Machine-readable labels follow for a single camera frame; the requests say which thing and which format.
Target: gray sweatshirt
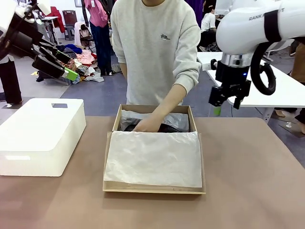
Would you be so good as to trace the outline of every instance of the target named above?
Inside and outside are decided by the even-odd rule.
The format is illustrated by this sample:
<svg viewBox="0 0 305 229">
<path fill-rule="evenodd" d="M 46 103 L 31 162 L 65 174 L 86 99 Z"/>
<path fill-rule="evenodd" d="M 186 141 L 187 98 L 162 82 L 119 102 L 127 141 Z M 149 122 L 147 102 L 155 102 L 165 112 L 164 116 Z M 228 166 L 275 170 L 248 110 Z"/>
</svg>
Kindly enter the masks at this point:
<svg viewBox="0 0 305 229">
<path fill-rule="evenodd" d="M 127 103 L 158 105 L 173 84 L 187 92 L 198 84 L 200 28 L 184 0 L 146 7 L 142 0 L 117 0 L 111 15 L 112 45 L 127 64 Z"/>
</svg>

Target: table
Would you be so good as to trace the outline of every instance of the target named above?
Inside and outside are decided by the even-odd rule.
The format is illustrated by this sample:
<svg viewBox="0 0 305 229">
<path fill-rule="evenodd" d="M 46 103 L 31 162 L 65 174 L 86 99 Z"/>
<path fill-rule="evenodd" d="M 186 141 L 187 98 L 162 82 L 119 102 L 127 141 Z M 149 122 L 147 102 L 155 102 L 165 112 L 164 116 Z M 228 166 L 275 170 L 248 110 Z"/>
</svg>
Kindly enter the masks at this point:
<svg viewBox="0 0 305 229">
<path fill-rule="evenodd" d="M 199 52 L 197 59 L 203 65 L 203 70 L 207 71 L 213 82 L 217 86 L 221 86 L 221 82 L 217 81 L 216 71 L 211 69 L 211 59 L 221 60 L 222 52 Z M 265 108 L 263 119 L 268 123 L 275 107 L 296 107 L 305 108 L 305 86 L 301 83 L 271 66 L 276 76 L 276 91 L 273 95 L 264 95 L 260 93 L 254 84 L 251 84 L 250 94 L 245 97 L 241 103 L 241 107 Z M 265 73 L 261 74 L 264 83 L 267 83 Z M 251 80 L 251 74 L 248 74 L 248 80 Z M 234 104 L 235 97 L 228 99 L 230 104 Z"/>
<path fill-rule="evenodd" d="M 104 150 L 114 117 L 87 117 L 61 177 L 0 177 L 1 229 L 304 228 L 305 170 L 266 123 L 195 122 L 206 195 L 104 193 Z"/>
<path fill-rule="evenodd" d="M 51 21 L 52 22 L 52 26 L 53 26 L 53 29 L 50 30 L 51 31 L 51 35 L 52 36 L 55 36 L 55 44 L 57 43 L 57 45 L 59 45 L 59 41 L 58 41 L 58 38 L 56 36 L 56 32 L 55 32 L 55 26 L 54 26 L 54 20 L 57 19 L 58 17 L 45 17 L 45 18 L 42 18 L 41 21 L 43 21 L 44 23 L 46 22 L 49 22 Z"/>
<path fill-rule="evenodd" d="M 216 26 L 216 28 L 218 28 L 219 23 L 221 22 L 221 20 L 222 20 L 222 19 L 220 19 L 220 18 L 216 18 L 216 21 L 215 21 L 215 26 Z"/>
</svg>

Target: hand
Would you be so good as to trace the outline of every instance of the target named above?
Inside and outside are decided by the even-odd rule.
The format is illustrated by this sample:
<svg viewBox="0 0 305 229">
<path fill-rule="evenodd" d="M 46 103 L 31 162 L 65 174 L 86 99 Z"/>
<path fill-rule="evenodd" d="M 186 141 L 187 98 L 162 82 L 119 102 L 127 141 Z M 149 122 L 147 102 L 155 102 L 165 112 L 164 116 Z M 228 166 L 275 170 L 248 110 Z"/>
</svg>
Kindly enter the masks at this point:
<svg viewBox="0 0 305 229">
<path fill-rule="evenodd" d="M 162 121 L 163 118 L 152 114 L 148 118 L 140 121 L 133 131 L 157 133 L 160 129 Z"/>
</svg>

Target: white table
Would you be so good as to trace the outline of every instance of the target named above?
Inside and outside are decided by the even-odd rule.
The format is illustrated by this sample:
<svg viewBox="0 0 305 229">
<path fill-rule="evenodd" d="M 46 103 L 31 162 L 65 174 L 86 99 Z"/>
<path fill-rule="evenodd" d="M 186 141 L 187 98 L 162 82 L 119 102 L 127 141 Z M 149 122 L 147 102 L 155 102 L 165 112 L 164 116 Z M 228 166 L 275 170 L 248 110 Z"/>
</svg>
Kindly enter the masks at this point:
<svg viewBox="0 0 305 229">
<path fill-rule="evenodd" d="M 221 60 L 222 52 L 199 52 L 197 59 L 203 65 L 203 70 L 207 71 L 211 79 L 217 86 L 221 86 L 221 82 L 217 81 L 216 71 L 211 69 L 211 59 Z M 265 108 L 263 113 L 263 119 L 268 123 L 272 112 L 275 107 L 296 107 L 305 108 L 305 86 L 292 77 L 271 66 L 276 76 L 276 90 L 273 95 L 264 95 L 260 93 L 257 88 L 251 83 L 250 93 L 248 97 L 245 97 L 240 107 L 256 107 Z M 264 83 L 267 84 L 267 76 L 265 73 L 261 74 L 261 78 Z M 230 104 L 234 104 L 235 97 L 228 99 Z"/>
<path fill-rule="evenodd" d="M 54 26 L 54 20 L 56 20 L 58 17 L 45 17 L 45 18 L 42 18 L 41 20 L 46 23 L 46 22 L 49 22 L 51 21 L 52 22 L 52 26 L 53 26 L 53 30 L 52 30 L 52 33 L 54 33 L 54 36 L 55 36 L 55 40 L 57 42 L 57 45 L 59 45 L 59 41 L 58 41 L 58 38 L 56 36 L 56 32 L 55 32 L 55 26 Z"/>
</svg>

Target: shoe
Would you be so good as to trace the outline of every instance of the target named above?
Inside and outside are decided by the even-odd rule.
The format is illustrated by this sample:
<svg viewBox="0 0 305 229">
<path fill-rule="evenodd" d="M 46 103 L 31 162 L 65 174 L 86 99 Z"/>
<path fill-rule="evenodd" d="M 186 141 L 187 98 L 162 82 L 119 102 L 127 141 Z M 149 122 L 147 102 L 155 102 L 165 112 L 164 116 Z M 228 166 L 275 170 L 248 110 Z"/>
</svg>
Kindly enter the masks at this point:
<svg viewBox="0 0 305 229">
<path fill-rule="evenodd" d="M 113 70 L 111 70 L 111 72 L 107 73 L 106 75 L 113 75 L 116 74 Z"/>
<path fill-rule="evenodd" d="M 283 114 L 282 110 L 275 110 L 277 116 L 285 118 L 286 116 Z"/>
<path fill-rule="evenodd" d="M 199 49 L 200 49 L 202 52 L 206 52 L 205 47 L 199 46 Z"/>
</svg>

